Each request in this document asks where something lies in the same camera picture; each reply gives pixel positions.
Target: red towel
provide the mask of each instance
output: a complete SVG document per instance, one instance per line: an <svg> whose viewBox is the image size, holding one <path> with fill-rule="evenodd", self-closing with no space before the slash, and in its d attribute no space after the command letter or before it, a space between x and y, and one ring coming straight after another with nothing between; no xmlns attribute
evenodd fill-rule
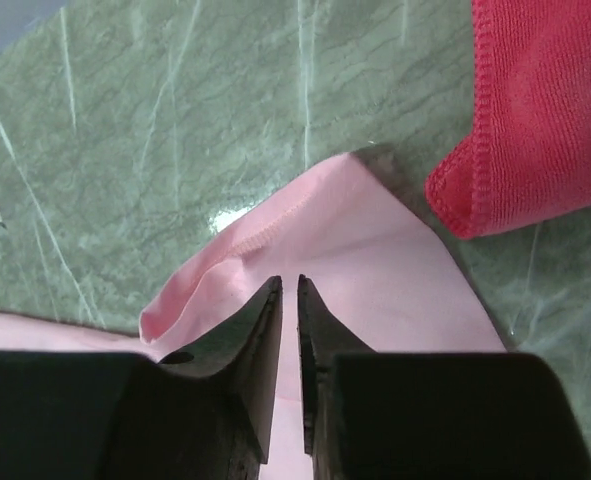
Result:
<svg viewBox="0 0 591 480"><path fill-rule="evenodd" d="M473 0L473 131L426 197L458 237L591 205L591 0Z"/></svg>

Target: cloth fold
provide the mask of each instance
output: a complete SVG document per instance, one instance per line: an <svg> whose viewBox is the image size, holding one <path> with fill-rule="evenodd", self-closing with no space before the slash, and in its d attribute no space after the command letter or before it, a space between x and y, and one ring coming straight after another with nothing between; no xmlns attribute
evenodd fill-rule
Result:
<svg viewBox="0 0 591 480"><path fill-rule="evenodd" d="M160 359L228 318L268 277L281 275L276 401L269 463L260 478L312 479L303 443L300 273L376 350L504 351L437 236L350 154L305 172L182 265L144 308L139 339L0 314L0 349L132 349ZM412 379L399 381L412 388Z"/></svg>
<svg viewBox="0 0 591 480"><path fill-rule="evenodd" d="M591 0L473 0L473 130L430 174L456 236L591 205Z"/></svg>

